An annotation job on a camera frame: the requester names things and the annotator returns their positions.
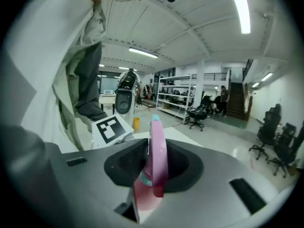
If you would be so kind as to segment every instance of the yellow trash can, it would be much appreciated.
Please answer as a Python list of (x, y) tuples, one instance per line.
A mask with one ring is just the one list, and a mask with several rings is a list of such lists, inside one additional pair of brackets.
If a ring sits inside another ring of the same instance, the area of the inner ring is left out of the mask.
[(140, 122), (140, 120), (138, 117), (133, 118), (133, 129), (135, 131), (139, 130), (139, 122)]

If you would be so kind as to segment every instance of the pillar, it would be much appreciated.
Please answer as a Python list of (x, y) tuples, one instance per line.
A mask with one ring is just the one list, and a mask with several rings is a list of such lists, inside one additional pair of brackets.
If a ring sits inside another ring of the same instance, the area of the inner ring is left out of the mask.
[(197, 76), (197, 80), (196, 80), (195, 96), (194, 96), (194, 103), (193, 103), (193, 107), (195, 107), (195, 108), (200, 106), (200, 102), (203, 97), (204, 71), (205, 71), (205, 61), (202, 60), (202, 61), (198, 62), (198, 71), (197, 71), (198, 76)]

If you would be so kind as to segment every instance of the black office chair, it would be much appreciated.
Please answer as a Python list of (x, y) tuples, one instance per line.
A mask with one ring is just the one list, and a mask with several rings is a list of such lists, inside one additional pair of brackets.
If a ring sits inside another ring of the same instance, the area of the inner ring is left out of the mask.
[(275, 144), (275, 134), (276, 134), (276, 128), (278, 124), (280, 123), (281, 116), (274, 113), (274, 112), (266, 112), (265, 115), (265, 123), (263, 126), (260, 127), (257, 136), (262, 141), (262, 146), (253, 145), (249, 151), (251, 150), (257, 150), (258, 156), (256, 160), (258, 160), (261, 156), (261, 154), (264, 154), (266, 156), (266, 161), (269, 159), (268, 154), (266, 154), (264, 146), (271, 145), (273, 146)]
[(203, 127), (205, 126), (201, 123), (201, 120), (205, 120), (207, 118), (206, 106), (200, 105), (198, 108), (189, 107), (187, 109), (187, 113), (194, 119), (194, 122), (187, 122), (187, 124), (192, 124), (190, 129), (193, 126), (198, 126), (202, 132)]
[(273, 163), (276, 165), (274, 176), (276, 176), (279, 168), (281, 167), (284, 172), (283, 178), (285, 178), (286, 177), (285, 167), (288, 168), (288, 164), (295, 160), (296, 152), (298, 148), (300, 148), (300, 145), (302, 143), (295, 140), (293, 146), (291, 148), (289, 147), (291, 141), (294, 139), (295, 131), (296, 131), (295, 126), (286, 123), (286, 126), (283, 128), (282, 134), (278, 137), (277, 141), (275, 142), (275, 152), (278, 158), (274, 158), (267, 162), (267, 164)]

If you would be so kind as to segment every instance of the tube light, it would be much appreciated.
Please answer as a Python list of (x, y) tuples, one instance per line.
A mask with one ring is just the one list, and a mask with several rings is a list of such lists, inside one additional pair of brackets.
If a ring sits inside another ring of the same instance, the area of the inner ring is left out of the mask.
[(255, 83), (254, 85), (252, 85), (253, 88), (258, 87), (260, 83)]
[(273, 73), (267, 74), (264, 78), (262, 78), (262, 81), (266, 81), (269, 77), (271, 77)]
[(132, 47), (129, 48), (129, 51), (139, 53), (139, 54), (142, 54), (142, 55), (145, 55), (145, 56), (148, 56), (148, 57), (152, 57), (152, 58), (158, 58), (158, 56), (156, 56), (156, 55), (153, 55), (151, 53), (144, 52), (144, 51), (132, 48)]
[(247, 0), (234, 0), (241, 23), (242, 34), (250, 34), (250, 15)]

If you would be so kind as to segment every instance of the wooden stair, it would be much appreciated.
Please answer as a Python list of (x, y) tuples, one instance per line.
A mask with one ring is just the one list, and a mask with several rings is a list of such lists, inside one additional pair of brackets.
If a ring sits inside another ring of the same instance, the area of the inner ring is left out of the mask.
[(231, 83), (227, 115), (241, 120), (245, 119), (244, 90), (242, 84)]

